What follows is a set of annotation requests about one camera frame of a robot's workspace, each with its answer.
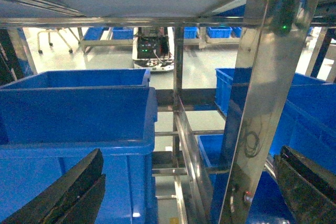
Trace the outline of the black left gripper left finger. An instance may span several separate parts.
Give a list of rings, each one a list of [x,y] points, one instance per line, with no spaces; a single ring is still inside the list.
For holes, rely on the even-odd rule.
[[[98,148],[2,223],[95,223],[106,191]]]

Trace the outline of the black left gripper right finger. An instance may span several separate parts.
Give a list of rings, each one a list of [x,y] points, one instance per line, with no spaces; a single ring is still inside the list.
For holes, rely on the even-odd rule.
[[[296,223],[335,223],[335,174],[284,145],[274,156],[277,184]]]

